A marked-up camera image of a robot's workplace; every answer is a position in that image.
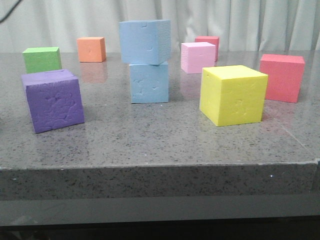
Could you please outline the light blue foam block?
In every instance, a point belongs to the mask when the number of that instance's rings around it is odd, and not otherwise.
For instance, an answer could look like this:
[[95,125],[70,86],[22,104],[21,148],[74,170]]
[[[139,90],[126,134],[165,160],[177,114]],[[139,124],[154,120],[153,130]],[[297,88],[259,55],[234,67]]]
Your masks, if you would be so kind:
[[124,63],[160,65],[171,57],[171,21],[122,21],[119,40]]

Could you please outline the green foam block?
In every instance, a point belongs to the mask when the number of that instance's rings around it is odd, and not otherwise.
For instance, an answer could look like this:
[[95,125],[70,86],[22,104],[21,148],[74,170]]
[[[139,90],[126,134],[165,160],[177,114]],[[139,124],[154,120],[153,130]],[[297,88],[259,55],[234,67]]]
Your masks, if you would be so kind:
[[62,69],[59,47],[31,47],[22,52],[26,73]]

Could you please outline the small far red block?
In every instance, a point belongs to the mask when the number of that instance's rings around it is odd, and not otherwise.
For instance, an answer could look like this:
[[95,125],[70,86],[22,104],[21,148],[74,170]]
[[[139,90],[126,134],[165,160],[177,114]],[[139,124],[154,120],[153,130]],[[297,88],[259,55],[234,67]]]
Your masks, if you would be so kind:
[[217,62],[218,53],[219,53],[219,44],[220,44],[220,37],[219,36],[197,36],[194,39],[194,41],[195,42],[207,42],[207,43],[215,45],[215,58],[214,58],[214,61]]

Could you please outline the smooth orange foam block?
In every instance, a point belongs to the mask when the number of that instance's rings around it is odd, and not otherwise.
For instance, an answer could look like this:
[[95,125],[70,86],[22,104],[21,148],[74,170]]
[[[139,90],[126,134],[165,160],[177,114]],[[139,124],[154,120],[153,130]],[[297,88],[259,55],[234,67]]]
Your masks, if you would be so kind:
[[101,63],[106,60],[104,37],[80,37],[76,43],[81,63]]

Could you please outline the purple foam block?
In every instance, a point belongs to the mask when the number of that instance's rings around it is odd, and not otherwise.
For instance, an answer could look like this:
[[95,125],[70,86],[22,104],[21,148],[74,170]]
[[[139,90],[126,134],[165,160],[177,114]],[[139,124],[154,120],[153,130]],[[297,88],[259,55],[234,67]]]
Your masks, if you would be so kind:
[[21,81],[36,134],[85,122],[79,79],[69,70],[23,74]]

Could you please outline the yellow foam block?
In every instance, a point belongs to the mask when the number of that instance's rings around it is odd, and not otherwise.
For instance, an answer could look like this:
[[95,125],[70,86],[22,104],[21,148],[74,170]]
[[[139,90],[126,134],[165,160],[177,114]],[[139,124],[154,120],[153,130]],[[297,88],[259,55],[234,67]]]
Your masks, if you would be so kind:
[[216,126],[262,120],[268,75],[244,65],[204,67],[200,111]]

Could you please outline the grey curtain backdrop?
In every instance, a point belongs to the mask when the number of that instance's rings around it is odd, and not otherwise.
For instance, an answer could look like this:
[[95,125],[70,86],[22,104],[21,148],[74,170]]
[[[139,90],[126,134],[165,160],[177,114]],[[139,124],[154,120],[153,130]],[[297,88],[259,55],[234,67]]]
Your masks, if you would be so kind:
[[119,52],[119,22],[171,22],[171,47],[197,36],[218,36],[221,51],[295,51],[320,48],[317,0],[3,0],[0,50],[57,46],[77,51],[80,37],[104,37]]

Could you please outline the pink foam block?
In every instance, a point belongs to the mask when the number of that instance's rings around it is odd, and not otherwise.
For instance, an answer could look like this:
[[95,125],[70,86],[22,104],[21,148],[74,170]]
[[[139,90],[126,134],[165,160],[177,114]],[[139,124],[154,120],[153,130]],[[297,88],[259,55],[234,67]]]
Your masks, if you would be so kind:
[[180,66],[187,74],[200,74],[215,65],[216,46],[208,42],[181,43]]

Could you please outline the large red foam block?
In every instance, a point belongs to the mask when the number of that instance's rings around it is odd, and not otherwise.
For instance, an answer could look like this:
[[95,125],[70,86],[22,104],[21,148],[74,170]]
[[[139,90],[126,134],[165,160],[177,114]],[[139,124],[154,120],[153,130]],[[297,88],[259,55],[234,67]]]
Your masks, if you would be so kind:
[[302,56],[263,54],[260,72],[268,75],[267,100],[296,103],[305,69]]

